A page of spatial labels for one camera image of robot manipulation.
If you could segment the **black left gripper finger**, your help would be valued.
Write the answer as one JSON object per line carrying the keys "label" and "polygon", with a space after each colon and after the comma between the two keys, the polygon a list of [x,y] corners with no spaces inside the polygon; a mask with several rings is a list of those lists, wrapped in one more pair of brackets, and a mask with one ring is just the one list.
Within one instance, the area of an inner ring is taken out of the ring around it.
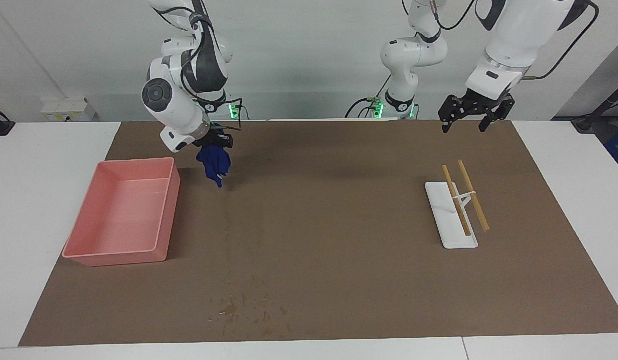
{"label": "black left gripper finger", "polygon": [[502,100],[494,109],[487,110],[479,123],[479,131],[484,133],[492,123],[505,120],[514,104],[514,100]]}
{"label": "black left gripper finger", "polygon": [[457,97],[447,97],[438,110],[439,121],[443,133],[448,133],[453,123],[464,118],[463,100]]}

